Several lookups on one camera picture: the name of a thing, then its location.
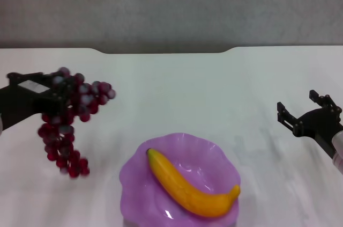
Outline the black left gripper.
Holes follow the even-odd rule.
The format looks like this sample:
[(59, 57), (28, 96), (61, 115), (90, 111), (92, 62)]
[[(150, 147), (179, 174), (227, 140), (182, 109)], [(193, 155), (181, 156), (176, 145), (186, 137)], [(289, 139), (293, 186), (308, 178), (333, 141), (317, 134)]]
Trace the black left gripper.
[(56, 76), (56, 72), (8, 73), (6, 77), (9, 84), (1, 88), (1, 131), (34, 114), (43, 113), (50, 117), (65, 114), (72, 90), (51, 89), (52, 80)]

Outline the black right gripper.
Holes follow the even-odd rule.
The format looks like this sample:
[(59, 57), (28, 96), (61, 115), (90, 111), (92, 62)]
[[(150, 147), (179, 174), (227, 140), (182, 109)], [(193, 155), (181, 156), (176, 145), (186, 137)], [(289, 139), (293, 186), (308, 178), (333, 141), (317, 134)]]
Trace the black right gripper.
[(328, 94), (321, 96), (315, 90), (310, 90), (309, 98), (320, 108), (309, 111), (300, 118), (292, 116), (281, 102), (277, 102), (278, 122), (296, 137), (312, 138), (330, 158), (333, 158), (336, 149), (332, 139), (335, 134), (342, 131), (340, 123), (342, 109)]

